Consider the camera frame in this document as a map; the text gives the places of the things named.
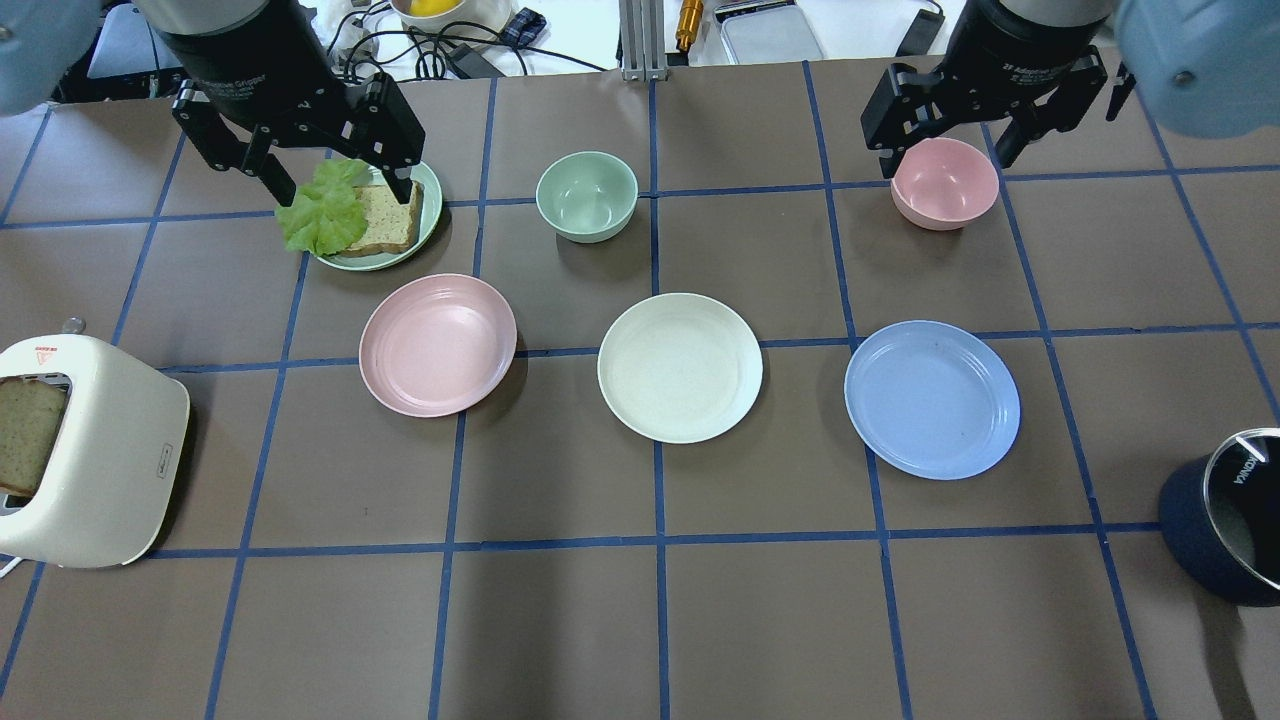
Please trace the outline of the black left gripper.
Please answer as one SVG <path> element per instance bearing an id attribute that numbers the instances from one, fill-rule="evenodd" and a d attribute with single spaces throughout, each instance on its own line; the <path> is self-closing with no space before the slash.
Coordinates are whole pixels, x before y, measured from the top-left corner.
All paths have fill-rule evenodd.
<path id="1" fill-rule="evenodd" d="M 150 24 L 193 94 L 174 106 L 211 167 L 238 167 L 291 208 L 296 182 L 273 149 L 330 149 L 358 159 L 353 187 L 380 184 L 401 205 L 413 192 L 425 131 L 384 73 L 348 86 L 297 1 L 152 1 Z"/>

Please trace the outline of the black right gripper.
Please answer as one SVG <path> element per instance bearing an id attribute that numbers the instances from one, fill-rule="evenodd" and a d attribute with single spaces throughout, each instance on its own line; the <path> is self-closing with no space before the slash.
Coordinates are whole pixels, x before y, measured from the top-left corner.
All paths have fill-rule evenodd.
<path id="1" fill-rule="evenodd" d="M 1074 131 L 1108 73 L 1093 40 L 1111 1 L 969 1 L 929 70 L 890 64 L 861 113 L 865 146 L 896 177 L 908 150 L 956 126 L 1006 120 L 1009 169 L 1048 132 Z"/>

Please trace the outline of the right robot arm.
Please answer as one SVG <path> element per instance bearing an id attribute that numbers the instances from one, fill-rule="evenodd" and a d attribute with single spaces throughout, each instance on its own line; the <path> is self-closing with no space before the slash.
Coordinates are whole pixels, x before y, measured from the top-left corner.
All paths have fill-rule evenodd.
<path id="1" fill-rule="evenodd" d="M 1108 82 L 1094 45 L 1107 23 L 1121 56 L 1111 117 L 1139 90 L 1179 135 L 1277 124 L 1275 1 L 969 1 L 934 69 L 893 63 L 872 92 L 860 122 L 882 174 L 955 126 L 1006 120 L 1005 168 L 1047 133 L 1075 129 Z"/>

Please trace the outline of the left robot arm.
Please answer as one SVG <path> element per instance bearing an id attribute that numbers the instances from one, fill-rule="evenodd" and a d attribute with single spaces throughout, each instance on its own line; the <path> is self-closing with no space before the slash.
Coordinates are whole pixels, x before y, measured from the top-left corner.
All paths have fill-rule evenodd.
<path id="1" fill-rule="evenodd" d="M 424 128 L 384 72 L 352 86 L 296 1 L 140 1 L 186 70 L 172 113 L 214 170 L 260 179 L 283 206 L 296 184 L 273 149 L 330 149 L 378 169 L 399 202 L 413 193 Z M 3 4 L 3 114 L 28 111 L 99 35 L 97 1 Z"/>

